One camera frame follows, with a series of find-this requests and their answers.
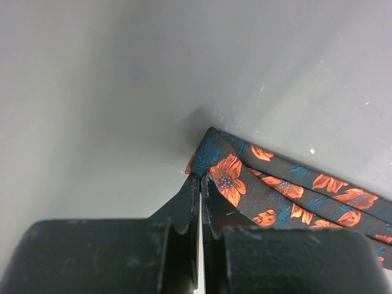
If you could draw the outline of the dark orange floral tie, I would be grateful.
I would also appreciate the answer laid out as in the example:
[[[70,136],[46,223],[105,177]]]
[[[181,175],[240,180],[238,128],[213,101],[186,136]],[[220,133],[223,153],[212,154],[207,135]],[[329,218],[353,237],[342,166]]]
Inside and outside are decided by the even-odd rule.
[[[186,173],[209,176],[221,196],[261,227],[347,228],[391,268],[391,202],[352,183],[210,128]]]

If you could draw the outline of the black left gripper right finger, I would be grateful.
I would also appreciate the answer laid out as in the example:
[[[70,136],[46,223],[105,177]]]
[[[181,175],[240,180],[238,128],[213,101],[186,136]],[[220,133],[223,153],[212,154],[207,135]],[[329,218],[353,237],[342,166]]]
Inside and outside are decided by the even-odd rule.
[[[201,216],[206,293],[230,293],[224,237],[226,228],[249,227],[254,223],[218,190],[211,175],[201,182]]]

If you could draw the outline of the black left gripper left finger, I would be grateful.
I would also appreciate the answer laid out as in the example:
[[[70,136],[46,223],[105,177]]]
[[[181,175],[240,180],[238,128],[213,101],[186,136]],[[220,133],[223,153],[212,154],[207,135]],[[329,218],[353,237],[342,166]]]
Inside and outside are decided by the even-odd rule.
[[[198,289],[200,178],[189,175],[179,192],[148,219],[170,221],[163,291],[193,293]]]

